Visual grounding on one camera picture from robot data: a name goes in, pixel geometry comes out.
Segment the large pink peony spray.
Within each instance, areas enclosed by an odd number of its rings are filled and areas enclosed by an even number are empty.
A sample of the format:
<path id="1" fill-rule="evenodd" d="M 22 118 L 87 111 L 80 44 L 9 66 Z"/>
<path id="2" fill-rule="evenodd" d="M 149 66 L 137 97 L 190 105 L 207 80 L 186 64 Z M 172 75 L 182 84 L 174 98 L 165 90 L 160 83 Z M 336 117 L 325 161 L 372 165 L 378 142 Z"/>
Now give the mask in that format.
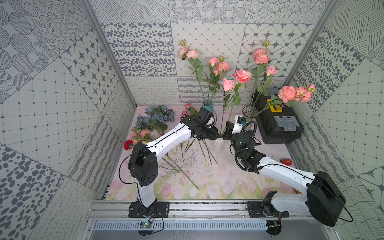
<path id="1" fill-rule="evenodd" d="M 268 40 L 265 40 L 263 43 L 263 46 L 253 53 L 253 59 L 255 63 L 257 64 L 257 67 L 252 70 L 252 75 L 255 77 L 255 90 L 257 91 L 256 93 L 253 93 L 253 98 L 251 101 L 252 106 L 256 103 L 256 100 L 258 97 L 261 96 L 261 94 L 264 92 L 265 87 L 264 84 L 267 81 L 267 67 L 269 62 L 271 61 L 270 59 L 270 51 L 268 49 L 268 46 L 270 45 L 270 42 Z"/>

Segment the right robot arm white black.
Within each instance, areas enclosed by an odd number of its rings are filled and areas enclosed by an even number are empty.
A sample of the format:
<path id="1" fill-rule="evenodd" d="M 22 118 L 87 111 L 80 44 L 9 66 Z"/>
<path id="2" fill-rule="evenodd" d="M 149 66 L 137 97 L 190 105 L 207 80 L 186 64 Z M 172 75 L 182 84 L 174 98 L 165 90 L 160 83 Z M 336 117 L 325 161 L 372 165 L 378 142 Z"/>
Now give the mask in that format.
<path id="1" fill-rule="evenodd" d="M 248 203 L 249 212 L 261 211 L 267 217 L 279 218 L 285 212 L 301 213 L 334 227 L 345 210 L 346 199 L 330 175 L 322 171 L 314 174 L 298 170 L 258 152 L 255 150 L 256 131 L 247 129 L 250 125 L 256 127 L 257 123 L 245 120 L 237 115 L 234 122 L 226 123 L 225 138 L 231 142 L 237 166 L 245 172 L 276 179 L 298 191 L 288 195 L 270 191 L 260 207 Z"/>

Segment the red carnation stem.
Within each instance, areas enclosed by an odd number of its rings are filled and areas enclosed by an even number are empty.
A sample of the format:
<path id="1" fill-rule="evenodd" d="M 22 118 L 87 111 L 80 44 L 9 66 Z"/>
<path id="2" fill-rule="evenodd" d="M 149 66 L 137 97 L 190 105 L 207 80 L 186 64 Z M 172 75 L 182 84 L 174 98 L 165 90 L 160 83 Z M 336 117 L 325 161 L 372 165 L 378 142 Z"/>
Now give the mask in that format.
<path id="1" fill-rule="evenodd" d="M 130 150 L 135 146 L 135 143 L 133 140 L 127 140 L 124 142 L 124 149 L 125 150 Z"/>

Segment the pink rose single stem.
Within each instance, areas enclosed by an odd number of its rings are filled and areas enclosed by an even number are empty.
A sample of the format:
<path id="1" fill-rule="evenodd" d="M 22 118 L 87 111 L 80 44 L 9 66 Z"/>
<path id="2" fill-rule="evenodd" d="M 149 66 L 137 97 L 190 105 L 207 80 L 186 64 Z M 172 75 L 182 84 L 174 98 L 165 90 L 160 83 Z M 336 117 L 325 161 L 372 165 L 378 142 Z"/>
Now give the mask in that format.
<path id="1" fill-rule="evenodd" d="M 210 58 L 209 59 L 209 75 L 207 75 L 207 83 L 209 86 L 209 99 L 213 102 L 214 97 L 218 91 L 219 87 L 219 70 L 218 70 L 219 59 Z"/>

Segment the pink carnation spray stem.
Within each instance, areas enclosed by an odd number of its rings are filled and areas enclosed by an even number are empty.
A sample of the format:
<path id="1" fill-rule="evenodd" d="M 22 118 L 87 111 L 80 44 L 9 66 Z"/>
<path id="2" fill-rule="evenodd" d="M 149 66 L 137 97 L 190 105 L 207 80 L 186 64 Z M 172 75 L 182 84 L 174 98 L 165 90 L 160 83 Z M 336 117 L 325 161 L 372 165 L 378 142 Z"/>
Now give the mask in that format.
<path id="1" fill-rule="evenodd" d="M 180 40 L 180 46 L 181 48 L 178 51 L 178 57 L 179 59 L 183 61 L 187 60 L 190 63 L 190 70 L 192 71 L 193 76 L 197 80 L 199 88 L 203 95 L 203 99 L 205 100 L 206 95 L 202 87 L 204 66 L 202 65 L 199 59 L 200 53 L 198 50 L 192 49 L 190 45 L 187 45 L 187 41 L 185 39 Z"/>

